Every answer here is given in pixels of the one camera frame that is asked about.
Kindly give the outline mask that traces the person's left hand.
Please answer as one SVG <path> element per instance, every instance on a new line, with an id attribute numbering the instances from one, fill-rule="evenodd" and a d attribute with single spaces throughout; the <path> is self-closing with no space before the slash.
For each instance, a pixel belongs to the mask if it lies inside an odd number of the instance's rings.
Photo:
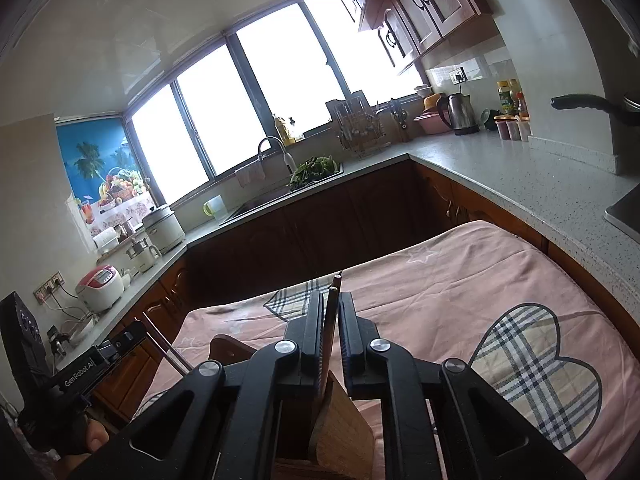
<path id="1" fill-rule="evenodd" d="M 85 449 L 87 453 L 80 455 L 66 455 L 53 463 L 52 469 L 57 479 L 67 479 L 70 473 L 76 469 L 82 462 L 89 458 L 103 445 L 106 445 L 110 436 L 105 427 L 97 420 L 85 417 L 86 420 L 86 443 Z"/>

